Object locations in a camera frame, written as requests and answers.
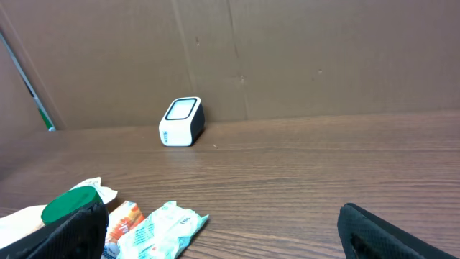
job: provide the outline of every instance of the green cylindrical container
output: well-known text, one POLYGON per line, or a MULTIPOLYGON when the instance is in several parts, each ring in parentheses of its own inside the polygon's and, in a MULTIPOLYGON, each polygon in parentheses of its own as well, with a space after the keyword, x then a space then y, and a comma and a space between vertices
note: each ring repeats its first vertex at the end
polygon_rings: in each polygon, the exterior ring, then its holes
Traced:
POLYGON ((45 225, 51 224, 91 202, 102 203, 102 199, 94 187, 83 186, 75 188, 51 201, 43 209, 42 221, 45 225))

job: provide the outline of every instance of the light green plastic wrapper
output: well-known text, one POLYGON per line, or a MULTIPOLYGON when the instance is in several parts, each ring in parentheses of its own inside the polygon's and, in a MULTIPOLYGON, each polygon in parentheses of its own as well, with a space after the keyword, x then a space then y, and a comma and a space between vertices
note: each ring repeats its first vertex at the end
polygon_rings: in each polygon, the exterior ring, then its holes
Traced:
POLYGON ((176 258, 207 219, 208 215, 201 217, 191 209, 177 206, 176 201, 169 201, 121 236, 116 258, 176 258))

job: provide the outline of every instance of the orange wrapper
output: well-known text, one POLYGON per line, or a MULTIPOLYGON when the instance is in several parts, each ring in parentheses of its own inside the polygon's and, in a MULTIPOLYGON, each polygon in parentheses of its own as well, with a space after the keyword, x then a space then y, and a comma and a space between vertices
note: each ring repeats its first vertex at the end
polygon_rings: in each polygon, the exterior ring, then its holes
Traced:
POLYGON ((106 243, 101 258, 114 259, 120 253, 118 239, 144 220, 141 210, 131 201, 125 201, 109 215, 106 243))

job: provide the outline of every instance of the cardboard backdrop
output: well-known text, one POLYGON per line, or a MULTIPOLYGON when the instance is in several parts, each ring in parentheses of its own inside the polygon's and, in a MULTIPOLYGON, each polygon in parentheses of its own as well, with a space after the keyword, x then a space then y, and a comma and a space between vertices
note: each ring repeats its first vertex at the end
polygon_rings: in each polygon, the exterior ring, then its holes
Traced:
POLYGON ((0 0, 58 129, 460 108, 457 0, 0 0))
POLYGON ((0 145, 46 130, 32 95, 0 41, 0 145))

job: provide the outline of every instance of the wooden table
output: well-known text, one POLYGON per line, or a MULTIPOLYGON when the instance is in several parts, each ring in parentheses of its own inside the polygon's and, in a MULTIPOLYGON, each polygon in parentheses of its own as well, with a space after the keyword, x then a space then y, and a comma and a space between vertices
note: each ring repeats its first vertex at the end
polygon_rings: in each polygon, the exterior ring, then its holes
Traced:
POLYGON ((343 258, 354 202, 460 257, 460 112, 208 124, 189 148, 156 127, 43 132, 0 147, 0 216, 101 176, 148 215, 210 214, 183 258, 343 258))

